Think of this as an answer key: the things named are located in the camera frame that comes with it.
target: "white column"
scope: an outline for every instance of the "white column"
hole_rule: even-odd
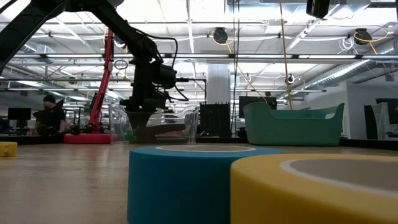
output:
[[[207,103],[229,103],[231,80],[229,64],[207,65]]]

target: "red base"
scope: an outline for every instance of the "red base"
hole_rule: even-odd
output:
[[[111,144],[110,134],[66,134],[63,138],[66,144]]]

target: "computer monitor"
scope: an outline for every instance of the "computer monitor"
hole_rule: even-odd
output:
[[[272,110],[276,110],[277,101],[276,97],[266,97],[269,107]],[[260,96],[240,96],[239,97],[239,117],[244,118],[243,108],[250,103],[264,102],[264,99]]]
[[[27,121],[32,116],[30,108],[8,108],[8,120]]]

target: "red robot stand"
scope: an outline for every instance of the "red robot stand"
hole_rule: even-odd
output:
[[[90,113],[89,125],[92,132],[89,134],[66,134],[63,142],[67,144],[110,144],[111,135],[101,134],[100,114],[102,104],[105,99],[106,89],[108,88],[109,79],[111,78],[113,69],[113,32],[109,29],[108,38],[106,40],[104,75],[99,86],[98,93],[95,97],[94,106]]]

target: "blue cylinder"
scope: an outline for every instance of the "blue cylinder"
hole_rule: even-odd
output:
[[[179,150],[184,147],[189,151]],[[224,149],[214,151],[215,147]],[[280,153],[278,149],[239,150],[239,146],[133,149],[129,158],[127,219],[130,224],[229,224],[232,162]]]

